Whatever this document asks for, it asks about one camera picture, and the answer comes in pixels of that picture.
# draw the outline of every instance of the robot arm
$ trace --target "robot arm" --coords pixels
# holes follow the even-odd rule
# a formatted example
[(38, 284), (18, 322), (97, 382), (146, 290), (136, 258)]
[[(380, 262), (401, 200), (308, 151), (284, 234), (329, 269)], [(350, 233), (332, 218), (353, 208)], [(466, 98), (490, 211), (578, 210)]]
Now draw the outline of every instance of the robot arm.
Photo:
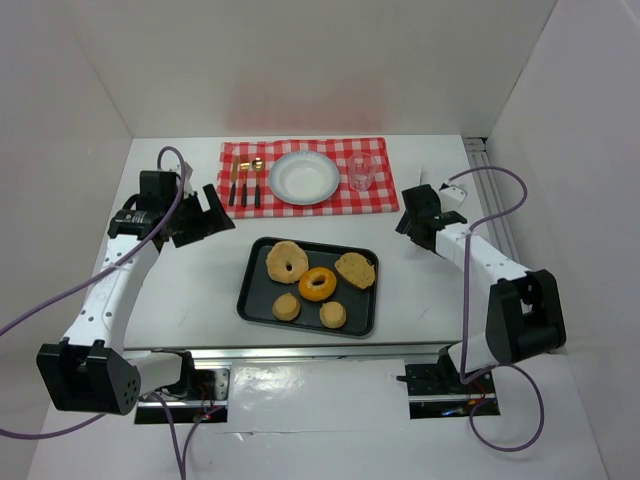
[[(444, 185), (443, 198), (451, 198)], [(441, 200), (430, 185), (402, 192), (406, 213), (396, 231), (464, 269), (466, 219), (442, 212)], [(469, 339), (467, 370), (498, 363), (517, 363), (563, 346), (566, 332), (558, 287), (546, 270), (530, 269), (505, 257), (482, 237), (471, 237), (470, 266), (476, 285), (488, 297), (484, 332)], [(441, 362), (460, 370), (462, 344), (441, 352)]]
[[(177, 194), (175, 172), (140, 173), (140, 193), (111, 219), (101, 271), (131, 251), (158, 225)], [(234, 228), (212, 185), (204, 192), (210, 210), (186, 185), (167, 226), (124, 265), (96, 283), (74, 323), (57, 344), (44, 344), (36, 363), (58, 410), (126, 415), (139, 396), (159, 387), (186, 389), (194, 371), (187, 352), (154, 351), (131, 362), (122, 357), (131, 312), (162, 246), (176, 247)]]

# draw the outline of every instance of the plate rim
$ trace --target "plate rim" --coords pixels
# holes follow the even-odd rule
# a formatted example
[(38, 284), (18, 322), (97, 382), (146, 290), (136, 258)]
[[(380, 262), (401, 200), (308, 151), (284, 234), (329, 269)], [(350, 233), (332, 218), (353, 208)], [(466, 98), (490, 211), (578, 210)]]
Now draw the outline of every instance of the plate rim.
[[(292, 201), (292, 199), (290, 197), (285, 198), (286, 195), (282, 195), (282, 192), (276, 192), (276, 190), (273, 188), (272, 182), (271, 182), (271, 178), (272, 175), (274, 174), (274, 171), (277, 171), (276, 169), (276, 165), (278, 164), (278, 162), (280, 162), (282, 159), (285, 159), (286, 157), (291, 157), (291, 156), (295, 156), (295, 155), (301, 155), (301, 154), (312, 154), (314, 156), (320, 157), (322, 158), (325, 162), (328, 162), (331, 167), (333, 168), (333, 170), (335, 171), (335, 187), (333, 187), (330, 190), (327, 190), (327, 194), (315, 199), (311, 199), (311, 200), (294, 200)], [(314, 150), (296, 150), (293, 152), (289, 152), (289, 153), (285, 153), (284, 155), (282, 155), (280, 158), (278, 158), (275, 163), (273, 164), (273, 167), (271, 167), (271, 169), (269, 170), (269, 175), (267, 175), (267, 182), (269, 182), (269, 188), (271, 189), (271, 192), (273, 193), (273, 195), (278, 198), (279, 200), (282, 200), (285, 203), (288, 203), (290, 205), (316, 205), (320, 202), (324, 202), (325, 200), (331, 198), (331, 196), (336, 193), (336, 191), (338, 190), (338, 187), (340, 186), (340, 170), (338, 170), (338, 166), (335, 164), (334, 161), (332, 161), (327, 155), (320, 153), (320, 152), (316, 152)]]

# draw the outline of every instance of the white plate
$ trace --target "white plate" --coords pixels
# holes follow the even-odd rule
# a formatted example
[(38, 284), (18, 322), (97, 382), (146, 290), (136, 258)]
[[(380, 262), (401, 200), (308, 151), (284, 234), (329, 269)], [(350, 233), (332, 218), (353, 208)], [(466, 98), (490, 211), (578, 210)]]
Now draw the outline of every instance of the white plate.
[(283, 155), (269, 172), (269, 186), (283, 202), (313, 205), (338, 189), (340, 173), (329, 157), (300, 150)]

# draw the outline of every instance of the clear glass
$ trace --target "clear glass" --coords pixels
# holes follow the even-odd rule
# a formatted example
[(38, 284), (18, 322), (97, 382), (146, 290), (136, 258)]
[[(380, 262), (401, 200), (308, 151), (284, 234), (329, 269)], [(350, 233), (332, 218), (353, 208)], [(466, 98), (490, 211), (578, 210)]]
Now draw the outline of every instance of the clear glass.
[(347, 160), (349, 186), (358, 192), (368, 190), (376, 176), (378, 162), (368, 153), (356, 153)]

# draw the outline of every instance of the red checkered placemat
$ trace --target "red checkered placemat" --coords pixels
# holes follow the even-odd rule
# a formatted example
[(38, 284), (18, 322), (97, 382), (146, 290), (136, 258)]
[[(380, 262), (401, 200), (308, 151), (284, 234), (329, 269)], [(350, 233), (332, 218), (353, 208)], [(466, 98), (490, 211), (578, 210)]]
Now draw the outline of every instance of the red checkered placemat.
[[(267, 177), (273, 164), (285, 153), (312, 150), (329, 157), (340, 172), (340, 185), (324, 202), (315, 205), (290, 205), (276, 198), (269, 188)], [(378, 170), (371, 187), (366, 192), (356, 192), (347, 182), (347, 159), (354, 153), (365, 152), (378, 161)], [(254, 206), (256, 173), (249, 171), (247, 178), (247, 206), (240, 205), (244, 174), (238, 173), (235, 204), (229, 206), (231, 194), (231, 170), (233, 157), (248, 155), (260, 157), (265, 170), (260, 173), (261, 208)], [(218, 196), (227, 214), (232, 218), (252, 217), (302, 217), (310, 215), (344, 215), (350, 213), (380, 213), (398, 210), (398, 197), (393, 185), (391, 166), (384, 138), (347, 138), (330, 140), (278, 140), (275, 142), (225, 142), (220, 152)]]

